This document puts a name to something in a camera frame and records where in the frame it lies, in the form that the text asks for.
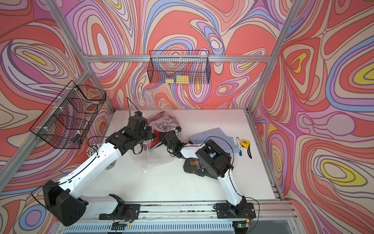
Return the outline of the clear plastic vacuum bag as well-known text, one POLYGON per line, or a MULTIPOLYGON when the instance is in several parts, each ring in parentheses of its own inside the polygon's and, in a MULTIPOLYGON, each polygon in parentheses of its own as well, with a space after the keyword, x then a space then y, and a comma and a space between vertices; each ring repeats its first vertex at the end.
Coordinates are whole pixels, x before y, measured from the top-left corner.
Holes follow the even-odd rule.
POLYGON ((142 142, 135 148, 135 154, 131 154, 131 159, 143 173, 172 162, 177 158, 175 150, 183 145, 178 138, 182 128, 170 111, 154 113, 147 121, 152 128, 153 139, 142 142))

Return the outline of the light blue shirt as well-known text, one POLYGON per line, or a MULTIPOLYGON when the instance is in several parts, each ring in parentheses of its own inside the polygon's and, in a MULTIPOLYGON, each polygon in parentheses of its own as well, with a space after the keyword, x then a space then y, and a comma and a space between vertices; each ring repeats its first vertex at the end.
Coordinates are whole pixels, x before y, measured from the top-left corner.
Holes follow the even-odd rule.
POLYGON ((239 153, 240 149, 236 145, 233 137, 227 136, 221 128, 210 129, 208 131, 195 134, 189 137, 189 140, 193 144, 206 143, 208 140, 213 140, 218 146, 220 146, 226 153, 239 153))

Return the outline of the red black buffalo plaid shirt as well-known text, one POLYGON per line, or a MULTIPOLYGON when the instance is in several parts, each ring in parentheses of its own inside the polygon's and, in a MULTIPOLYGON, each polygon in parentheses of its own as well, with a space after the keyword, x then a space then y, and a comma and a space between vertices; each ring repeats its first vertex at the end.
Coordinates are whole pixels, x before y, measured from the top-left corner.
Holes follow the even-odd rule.
POLYGON ((157 147, 160 144, 160 136, 168 131, 174 130, 180 126, 178 120, 170 112, 161 111, 152 114, 147 119, 148 126, 152 127, 154 139, 150 143, 150 148, 157 147))

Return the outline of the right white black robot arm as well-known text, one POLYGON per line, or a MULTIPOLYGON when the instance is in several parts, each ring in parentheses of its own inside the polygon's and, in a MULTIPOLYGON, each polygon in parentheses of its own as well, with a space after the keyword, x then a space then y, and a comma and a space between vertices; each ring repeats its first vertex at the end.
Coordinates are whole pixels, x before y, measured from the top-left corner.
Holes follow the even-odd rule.
POLYGON ((228 209, 232 216, 239 216, 245 209, 247 200, 237 191, 237 185, 232 178, 233 159, 214 140, 217 136, 208 137, 201 144, 182 143, 176 131, 162 133, 160 142, 167 151, 179 159, 196 159, 201 168, 220 182, 227 199, 228 209))

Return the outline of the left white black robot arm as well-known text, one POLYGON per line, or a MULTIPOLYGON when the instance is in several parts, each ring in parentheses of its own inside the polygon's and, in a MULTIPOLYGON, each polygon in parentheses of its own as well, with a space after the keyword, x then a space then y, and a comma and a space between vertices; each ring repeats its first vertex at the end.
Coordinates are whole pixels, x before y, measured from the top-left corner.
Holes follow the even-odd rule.
POLYGON ((124 200, 115 194, 105 197, 83 196, 85 189, 110 164, 135 146, 153 138, 152 128, 142 112, 130 116, 125 127, 106 138, 101 147, 73 172, 58 182, 48 181, 43 187, 46 209, 64 226, 71 226, 82 217, 124 219, 124 200))

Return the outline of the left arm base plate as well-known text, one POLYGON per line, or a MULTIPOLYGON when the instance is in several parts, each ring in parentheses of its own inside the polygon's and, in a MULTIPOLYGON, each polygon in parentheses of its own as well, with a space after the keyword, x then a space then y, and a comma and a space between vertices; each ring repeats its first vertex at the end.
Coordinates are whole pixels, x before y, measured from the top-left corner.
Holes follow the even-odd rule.
POLYGON ((120 204, 111 214, 100 214, 99 220, 137 220, 140 204, 120 204))

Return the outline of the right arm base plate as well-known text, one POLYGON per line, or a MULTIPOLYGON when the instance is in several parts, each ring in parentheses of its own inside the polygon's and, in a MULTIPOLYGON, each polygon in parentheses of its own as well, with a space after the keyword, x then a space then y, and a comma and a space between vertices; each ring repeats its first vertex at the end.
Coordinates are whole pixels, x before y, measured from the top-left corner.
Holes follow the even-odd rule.
POLYGON ((257 217, 253 203, 246 203, 242 209, 229 203, 216 203, 213 205, 218 219, 249 219, 257 217))

